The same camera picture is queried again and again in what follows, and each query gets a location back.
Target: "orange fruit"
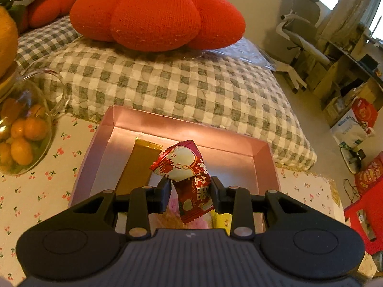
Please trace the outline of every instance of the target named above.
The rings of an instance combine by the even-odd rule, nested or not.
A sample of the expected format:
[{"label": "orange fruit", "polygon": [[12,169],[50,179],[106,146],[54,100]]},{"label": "orange fruit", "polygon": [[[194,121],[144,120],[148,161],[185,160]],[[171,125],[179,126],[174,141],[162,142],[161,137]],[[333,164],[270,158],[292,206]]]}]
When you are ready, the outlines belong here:
[{"label": "orange fruit", "polygon": [[11,135],[9,126],[1,125],[0,127],[0,140],[8,139]]},{"label": "orange fruit", "polygon": [[12,144],[12,142],[14,141],[14,139],[13,139],[13,137],[9,137],[6,141],[5,141],[5,143],[7,144]]},{"label": "orange fruit", "polygon": [[13,163],[11,155],[11,145],[5,142],[0,143],[0,163],[3,165],[9,165]]},{"label": "orange fruit", "polygon": [[11,155],[16,163],[29,165],[33,160],[32,146],[23,137],[17,138],[11,144]]},{"label": "orange fruit", "polygon": [[43,140],[48,134],[48,125],[39,117],[28,117],[24,123],[24,136],[29,140]]},{"label": "orange fruit", "polygon": [[14,121],[11,127],[11,136],[13,138],[19,138],[24,136],[24,123],[25,119],[17,119],[16,121]]},{"label": "orange fruit", "polygon": [[18,45],[16,23],[2,6],[0,6],[0,44],[0,77],[2,77],[15,60]]},{"label": "orange fruit", "polygon": [[4,101],[0,116],[4,125],[11,125],[20,115],[23,106],[14,98],[8,98]]},{"label": "orange fruit", "polygon": [[35,104],[28,111],[28,117],[43,117],[45,115],[45,107]]}]

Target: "bed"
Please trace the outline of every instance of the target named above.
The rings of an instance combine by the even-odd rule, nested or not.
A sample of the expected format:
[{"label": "bed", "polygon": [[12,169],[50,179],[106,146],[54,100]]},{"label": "bed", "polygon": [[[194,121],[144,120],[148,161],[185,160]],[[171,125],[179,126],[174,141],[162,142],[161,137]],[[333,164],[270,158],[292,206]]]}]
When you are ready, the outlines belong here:
[{"label": "bed", "polygon": [[[21,69],[52,68],[69,92],[66,113],[98,122],[112,104],[246,134],[271,144],[276,163],[309,169],[316,154],[270,70],[204,52],[128,51],[81,37],[68,16],[20,37]],[[54,79],[35,79],[55,102]]]}]

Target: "gold packaged snack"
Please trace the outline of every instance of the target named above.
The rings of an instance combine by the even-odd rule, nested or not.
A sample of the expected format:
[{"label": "gold packaged snack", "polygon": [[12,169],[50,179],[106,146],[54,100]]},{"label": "gold packaged snack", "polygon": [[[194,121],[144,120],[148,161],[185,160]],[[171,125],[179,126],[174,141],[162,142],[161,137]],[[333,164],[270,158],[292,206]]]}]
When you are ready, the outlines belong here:
[{"label": "gold packaged snack", "polygon": [[162,146],[143,139],[136,139],[132,153],[122,171],[116,186],[116,195],[130,194],[138,187],[149,183],[152,171],[150,166],[158,158]]}]

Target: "glass jar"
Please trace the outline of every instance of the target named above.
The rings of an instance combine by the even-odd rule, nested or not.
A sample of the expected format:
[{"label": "glass jar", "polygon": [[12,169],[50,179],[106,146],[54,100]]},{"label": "glass jar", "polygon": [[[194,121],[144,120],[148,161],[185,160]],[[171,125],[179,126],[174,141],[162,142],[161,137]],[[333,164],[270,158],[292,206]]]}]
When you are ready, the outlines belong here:
[{"label": "glass jar", "polygon": [[[14,62],[0,82],[0,171],[9,175],[24,174],[45,156],[52,141],[52,118],[67,100],[59,73],[44,68],[21,76],[17,67]],[[63,91],[52,110],[43,92],[28,80],[39,73],[55,76]]]}]

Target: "floral tablecloth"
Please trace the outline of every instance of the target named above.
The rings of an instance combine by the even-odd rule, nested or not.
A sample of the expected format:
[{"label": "floral tablecloth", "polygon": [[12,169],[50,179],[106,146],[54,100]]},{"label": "floral tablecloth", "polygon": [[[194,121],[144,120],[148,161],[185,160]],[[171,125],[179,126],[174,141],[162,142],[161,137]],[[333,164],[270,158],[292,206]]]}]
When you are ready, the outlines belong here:
[{"label": "floral tablecloth", "polygon": [[342,203],[333,180],[285,167],[278,168],[277,171],[283,193],[345,223]]},{"label": "floral tablecloth", "polygon": [[33,225],[65,210],[77,172],[97,125],[62,115],[45,158],[30,173],[0,174],[0,277],[14,286],[24,279],[16,242]]},{"label": "floral tablecloth", "polygon": [[[0,277],[14,286],[25,275],[15,248],[33,225],[65,210],[96,124],[62,115],[47,156],[30,173],[0,174]],[[281,191],[339,221],[343,209],[332,182],[315,174],[278,168]]]}]

